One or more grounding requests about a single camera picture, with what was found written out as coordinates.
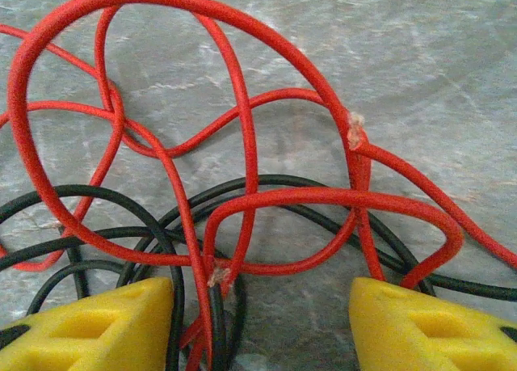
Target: marble surface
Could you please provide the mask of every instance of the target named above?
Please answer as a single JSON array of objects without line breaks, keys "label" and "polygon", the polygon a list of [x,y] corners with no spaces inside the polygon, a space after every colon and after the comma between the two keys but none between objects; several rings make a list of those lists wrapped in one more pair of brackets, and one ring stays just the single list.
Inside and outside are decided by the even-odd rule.
[{"label": "marble surface", "polygon": [[[66,0],[0,0],[0,22],[30,29]],[[219,0],[286,36],[328,78],[342,102],[366,118],[371,142],[402,156],[433,179],[482,228],[517,251],[517,0]],[[93,62],[99,14],[76,22],[57,44]],[[284,86],[308,86],[282,58],[257,40],[224,26],[242,64],[251,95]],[[19,41],[0,36],[0,108]],[[228,74],[206,31],[183,11],[126,6],[110,26],[110,77],[122,90],[127,115],[168,146],[181,143],[234,105]],[[30,99],[99,103],[93,79],[46,53],[37,62]],[[286,173],[347,186],[338,134],[329,113],[285,101],[254,110],[261,173]],[[103,153],[110,125],[68,112],[31,118],[39,152],[54,184],[86,183]],[[243,175],[242,138],[231,124],[198,150],[175,160],[192,196]],[[159,162],[124,145],[104,186],[131,196],[160,217],[175,205]],[[0,202],[32,190],[11,129],[0,132]],[[372,190],[427,198],[394,172],[374,164]],[[341,221],[341,209],[324,208]],[[443,242],[421,221],[378,216],[419,259]],[[132,224],[122,210],[95,201],[86,224]],[[218,246],[231,253],[240,217],[225,221]],[[0,226],[10,249],[55,238],[54,219],[36,206]],[[258,212],[249,260],[303,259],[330,234],[280,209]],[[123,241],[131,246],[134,240]],[[91,257],[103,254],[86,248]],[[66,265],[62,259],[52,271]],[[515,271],[467,240],[439,273],[487,284],[517,286]],[[285,278],[246,276],[249,314],[236,370],[358,369],[347,300],[351,280],[368,271],[361,255],[343,248],[322,266]],[[50,272],[0,273],[0,326],[23,316]],[[397,276],[388,273],[392,280]],[[114,276],[92,272],[96,291]],[[188,314],[196,310],[192,280]],[[515,303],[437,289],[440,297],[517,320]],[[45,307],[72,301],[63,281]]]}]

